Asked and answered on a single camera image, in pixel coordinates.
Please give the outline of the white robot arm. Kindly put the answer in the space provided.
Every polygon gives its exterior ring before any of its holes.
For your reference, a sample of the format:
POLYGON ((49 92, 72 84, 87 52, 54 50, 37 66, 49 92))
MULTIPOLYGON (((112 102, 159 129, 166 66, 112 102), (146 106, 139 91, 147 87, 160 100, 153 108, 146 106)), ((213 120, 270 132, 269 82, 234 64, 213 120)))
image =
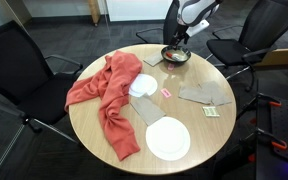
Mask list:
POLYGON ((209 26, 207 18, 214 14, 223 0, 176 0, 176 29, 170 44, 177 46, 181 41, 203 31, 209 26))

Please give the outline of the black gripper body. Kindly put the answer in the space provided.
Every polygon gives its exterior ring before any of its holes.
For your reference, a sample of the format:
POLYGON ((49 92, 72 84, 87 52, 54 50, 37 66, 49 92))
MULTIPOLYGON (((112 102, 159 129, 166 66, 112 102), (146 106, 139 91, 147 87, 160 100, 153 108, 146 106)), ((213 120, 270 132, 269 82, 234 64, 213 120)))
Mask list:
POLYGON ((188 27, 186 25, 178 24, 176 27, 176 30, 173 34, 173 38, 176 38, 177 42, 180 42, 181 40, 184 41, 184 36, 185 36, 185 34, 187 34, 186 33, 187 29, 188 29, 188 27))

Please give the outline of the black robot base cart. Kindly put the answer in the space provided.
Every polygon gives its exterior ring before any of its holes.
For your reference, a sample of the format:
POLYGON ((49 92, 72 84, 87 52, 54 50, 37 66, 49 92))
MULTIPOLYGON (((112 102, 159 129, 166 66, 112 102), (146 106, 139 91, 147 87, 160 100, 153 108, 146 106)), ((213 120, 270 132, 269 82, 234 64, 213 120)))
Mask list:
POLYGON ((215 180, 288 180, 288 99, 258 93, 256 126, 215 166, 215 180))

